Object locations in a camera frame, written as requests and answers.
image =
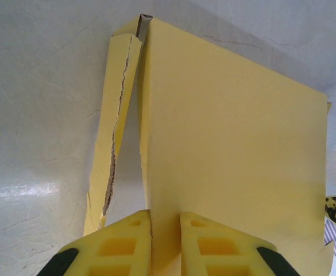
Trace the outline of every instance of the cardboard flap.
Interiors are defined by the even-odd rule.
[[[105,225],[141,45],[133,34],[120,34],[110,39],[84,235]]]
[[[145,46],[154,275],[179,273],[184,211],[273,243],[300,275],[328,275],[326,95],[156,18]]]

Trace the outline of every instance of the torn cardboard edge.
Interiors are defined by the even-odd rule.
[[[149,16],[149,15],[146,15],[146,14],[140,14],[140,17],[138,18],[137,29],[136,29],[136,37],[142,43],[141,49],[144,45],[146,35],[147,35],[147,32],[148,32],[148,28],[149,28],[149,23],[150,23],[151,19],[152,19],[152,16]],[[99,228],[102,228],[102,227],[105,226],[106,212],[109,208],[110,201],[111,201],[111,198],[113,196],[114,180],[115,180],[115,167],[117,165],[117,156],[118,156],[118,154],[116,153],[116,150],[115,150],[115,132],[116,132],[117,125],[118,125],[118,117],[119,117],[120,112],[121,112],[122,99],[123,99],[123,94],[124,94],[125,73],[128,69],[128,62],[129,62],[129,52],[128,52],[128,57],[126,59],[126,67],[125,67],[125,70],[123,72],[122,90],[121,90],[121,95],[119,96],[118,115],[117,115],[117,119],[116,119],[116,122],[115,122],[115,125],[114,125],[114,130],[113,130],[110,174],[109,174],[107,189],[106,189],[106,192],[105,192],[105,202],[104,202],[104,206],[103,206],[103,210],[102,210],[102,218],[101,218],[102,220],[101,220],[101,224],[100,224]],[[138,70],[139,62],[140,62],[140,57],[138,58],[137,70]],[[134,84],[136,83],[136,79],[137,79],[136,76],[137,76],[137,74],[135,74],[135,79],[134,79],[134,82],[133,82]]]
[[[109,117],[115,116],[115,121],[113,122],[114,124],[113,124],[112,131],[110,129],[111,128],[110,118],[103,121],[103,118],[101,116],[101,120],[99,123],[98,137],[96,138],[96,142],[95,142],[94,162],[92,165],[92,170],[91,170],[91,175],[90,175],[90,188],[87,193],[87,213],[86,213],[85,226],[84,226],[84,235],[88,235],[89,233],[97,231],[98,229],[105,226],[107,210],[109,208],[111,198],[113,196],[115,169],[117,166],[119,148],[121,146],[123,130],[124,130],[125,122],[126,122],[126,115],[128,112],[130,95],[132,93],[132,88],[136,82],[136,76],[137,76],[136,73],[138,69],[138,64],[140,62],[142,45],[146,39],[146,35],[148,32],[148,26],[149,26],[149,22],[151,19],[152,19],[151,16],[141,14],[134,21],[128,23],[121,29],[117,30],[111,38],[110,44],[112,43],[113,38],[114,38],[113,43],[116,43],[115,42],[116,39],[120,39],[122,41],[126,39],[125,37],[126,35],[130,35],[129,36],[130,40],[129,40],[129,45],[128,45],[127,50],[118,49],[118,47],[110,47],[110,50],[108,52],[108,60],[107,60],[107,65],[106,65],[107,70],[106,70],[106,76],[105,76],[103,98],[104,97],[113,98],[113,97],[110,97],[111,95],[108,95],[108,94],[113,94],[114,99],[110,100],[110,101],[113,101],[113,103],[110,103],[113,106],[112,110],[111,111],[104,110],[104,113],[108,113],[107,115],[109,115]],[[136,46],[137,44],[136,39],[138,39],[140,42],[138,49]],[[126,58],[121,57],[119,53],[121,51],[127,52]],[[109,64],[109,67],[113,67],[113,71],[116,71],[114,70],[115,63],[119,64],[118,65],[119,77],[116,76],[116,78],[121,79],[120,85],[115,83],[116,80],[114,80],[113,78],[108,78],[107,76],[108,63],[114,64],[114,65]],[[105,122],[107,124],[109,123],[108,129],[107,127],[103,126]],[[104,136],[105,133],[111,136],[109,173],[103,171],[106,168],[102,168],[101,170],[100,170],[100,167],[96,168],[96,166],[99,165],[98,162],[100,162],[100,160],[97,160],[97,159],[101,158],[100,157],[101,151],[106,150],[103,148],[109,147],[110,145],[110,144],[109,145],[107,144],[110,142],[105,143],[103,139],[101,139],[102,140],[101,143],[98,142],[99,141],[98,138],[100,138],[101,135]],[[106,177],[107,177],[107,185],[104,188],[102,185],[102,182],[106,181]],[[99,195],[99,193],[103,193],[105,195],[102,206],[101,206],[101,198],[100,198],[101,195]],[[98,217],[96,217],[95,208],[98,208],[98,206],[100,206],[98,213],[99,214],[101,213],[101,216],[98,215]]]

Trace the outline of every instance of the white backdrop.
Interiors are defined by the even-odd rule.
[[[336,0],[0,0],[0,275],[81,236],[109,38],[139,13],[329,95],[336,194]],[[144,206],[135,111],[110,222]]]

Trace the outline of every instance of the black rubber edge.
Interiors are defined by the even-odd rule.
[[[67,249],[53,256],[37,276],[63,276],[78,254],[75,248]]]
[[[276,276],[300,276],[280,253],[266,247],[258,247],[257,251]]]

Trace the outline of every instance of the cardboard sheet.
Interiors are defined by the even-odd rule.
[[[105,224],[140,49],[141,42],[133,34],[119,34],[110,39],[84,235]]]
[[[144,51],[154,275],[179,275],[181,211],[275,244],[301,275],[328,275],[327,97],[156,18]]]

